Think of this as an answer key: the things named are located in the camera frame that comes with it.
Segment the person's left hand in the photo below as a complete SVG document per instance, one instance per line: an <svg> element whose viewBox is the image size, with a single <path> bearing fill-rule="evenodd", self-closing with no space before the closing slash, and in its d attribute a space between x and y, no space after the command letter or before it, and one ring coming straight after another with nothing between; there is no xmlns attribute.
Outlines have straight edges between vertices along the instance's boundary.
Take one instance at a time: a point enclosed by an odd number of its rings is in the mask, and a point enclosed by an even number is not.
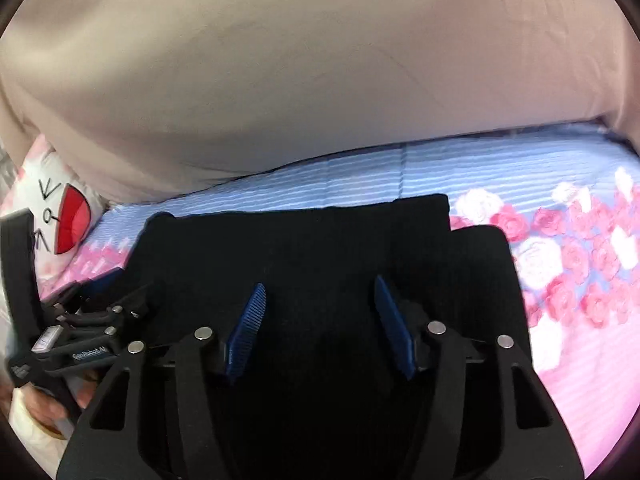
<svg viewBox="0 0 640 480"><path fill-rule="evenodd" d="M75 389L75 399L77 404L84 410L92 400L98 385L98 375L94 370L85 372L79 378L79 385ZM49 430L60 432L58 423L67 418L67 411L64 406L44 393L42 390L35 388L32 384L24 385L21 388L23 400L29 415L39 422L43 427Z"/></svg>

